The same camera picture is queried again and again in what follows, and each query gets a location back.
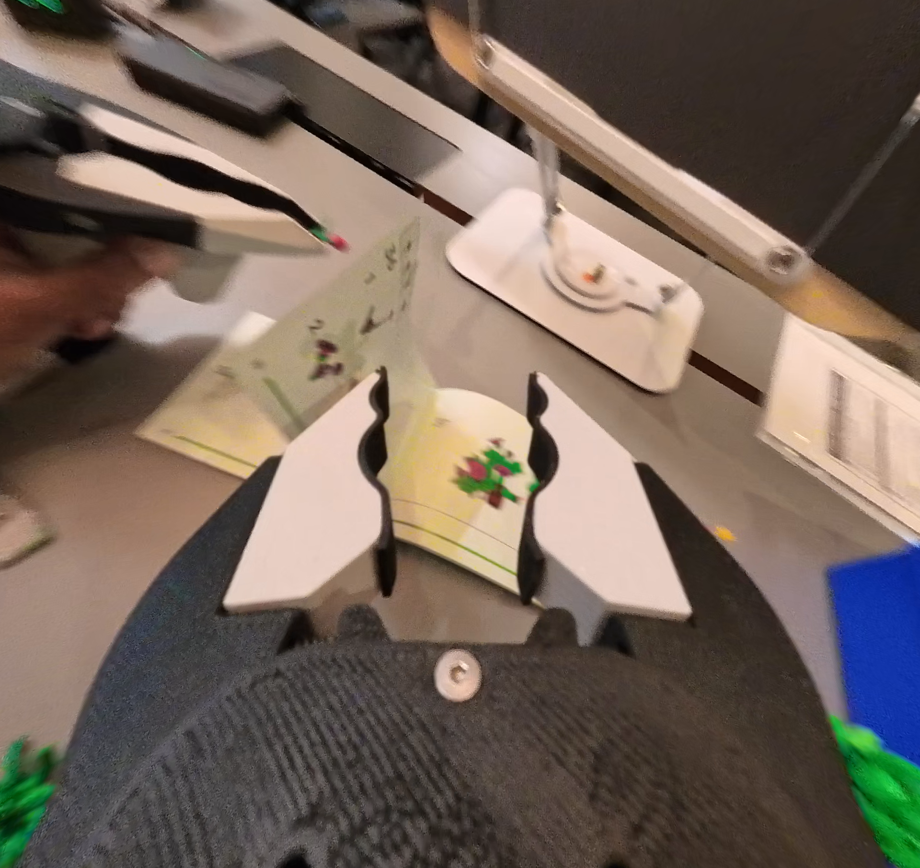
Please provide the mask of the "toy instruction booklet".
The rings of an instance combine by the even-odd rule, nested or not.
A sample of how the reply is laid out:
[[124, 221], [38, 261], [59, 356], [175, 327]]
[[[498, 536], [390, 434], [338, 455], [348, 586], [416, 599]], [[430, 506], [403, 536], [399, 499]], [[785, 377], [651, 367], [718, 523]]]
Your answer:
[[407, 221], [282, 319], [247, 313], [135, 433], [244, 480], [384, 367], [397, 538], [516, 594], [531, 429], [486, 395], [437, 387], [411, 320], [421, 237]]

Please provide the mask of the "blue plastic bin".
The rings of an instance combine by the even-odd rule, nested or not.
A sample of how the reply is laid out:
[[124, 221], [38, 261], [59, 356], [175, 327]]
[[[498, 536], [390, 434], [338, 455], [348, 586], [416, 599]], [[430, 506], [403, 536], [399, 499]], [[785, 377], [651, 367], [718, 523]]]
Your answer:
[[919, 764], [919, 548], [831, 566], [849, 720]]

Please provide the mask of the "white book stand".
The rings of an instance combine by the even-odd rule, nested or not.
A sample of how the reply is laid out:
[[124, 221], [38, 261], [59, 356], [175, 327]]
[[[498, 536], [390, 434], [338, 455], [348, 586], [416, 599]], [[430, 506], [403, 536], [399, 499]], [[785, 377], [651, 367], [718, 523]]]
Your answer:
[[[468, 24], [427, 12], [449, 66], [530, 130], [539, 191], [500, 193], [447, 245], [467, 281], [636, 386], [661, 395], [684, 377], [704, 304], [688, 282], [564, 207], [564, 150], [668, 228], [805, 322], [918, 379], [918, 321], [895, 317], [791, 241], [688, 172], [607, 124], [581, 99], [494, 43], [477, 67]], [[604, 264], [604, 284], [581, 276]]]

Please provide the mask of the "person's left hand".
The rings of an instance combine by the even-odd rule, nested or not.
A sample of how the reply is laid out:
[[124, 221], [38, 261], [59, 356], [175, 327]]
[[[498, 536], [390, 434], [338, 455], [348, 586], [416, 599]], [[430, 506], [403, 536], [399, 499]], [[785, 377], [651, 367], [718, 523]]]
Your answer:
[[37, 264], [2, 230], [1, 382], [5, 388], [35, 369], [63, 338], [109, 336], [132, 295], [178, 269], [178, 250], [140, 239], [105, 244], [77, 263]]

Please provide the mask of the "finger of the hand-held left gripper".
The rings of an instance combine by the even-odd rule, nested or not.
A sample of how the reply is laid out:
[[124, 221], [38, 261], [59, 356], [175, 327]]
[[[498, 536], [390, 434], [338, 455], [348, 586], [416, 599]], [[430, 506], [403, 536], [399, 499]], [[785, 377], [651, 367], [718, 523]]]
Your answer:
[[326, 245], [307, 231], [316, 220], [269, 184], [177, 154], [141, 151], [140, 158], [70, 153], [56, 172], [82, 191], [188, 218], [197, 232], [192, 246], [205, 253], [310, 253]]
[[[259, 177], [236, 166], [235, 163], [222, 158], [217, 153], [205, 149], [187, 138], [169, 133], [159, 126], [144, 124], [95, 104], [82, 104], [78, 111], [84, 128], [86, 150], [77, 153], [112, 151], [123, 158], [140, 161], [141, 151], [160, 151], [195, 159], [223, 172], [241, 173], [243, 177], [251, 177], [253, 180], [260, 180], [268, 184]], [[293, 201], [295, 205], [305, 211], [295, 200]]]

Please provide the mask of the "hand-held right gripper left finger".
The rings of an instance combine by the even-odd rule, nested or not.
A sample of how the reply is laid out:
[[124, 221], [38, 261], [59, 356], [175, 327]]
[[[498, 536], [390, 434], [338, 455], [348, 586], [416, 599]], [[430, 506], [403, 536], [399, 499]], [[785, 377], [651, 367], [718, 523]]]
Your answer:
[[397, 540], [387, 461], [385, 368], [362, 380], [284, 450], [224, 593], [230, 614], [326, 614], [351, 597], [389, 598]]

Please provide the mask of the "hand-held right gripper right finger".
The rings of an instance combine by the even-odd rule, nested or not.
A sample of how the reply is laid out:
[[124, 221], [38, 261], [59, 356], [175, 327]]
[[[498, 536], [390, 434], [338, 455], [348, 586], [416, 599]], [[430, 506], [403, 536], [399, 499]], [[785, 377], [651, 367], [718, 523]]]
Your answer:
[[525, 416], [535, 483], [517, 552], [523, 605], [569, 612], [581, 644], [614, 615], [690, 622], [690, 600], [627, 448], [538, 371], [527, 381]]

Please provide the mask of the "printed paper sheet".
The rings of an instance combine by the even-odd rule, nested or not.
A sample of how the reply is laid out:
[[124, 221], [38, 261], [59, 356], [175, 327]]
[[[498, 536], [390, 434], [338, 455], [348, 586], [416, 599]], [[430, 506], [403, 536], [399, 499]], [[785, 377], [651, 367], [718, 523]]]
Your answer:
[[787, 315], [757, 436], [918, 544], [917, 382], [844, 337]]

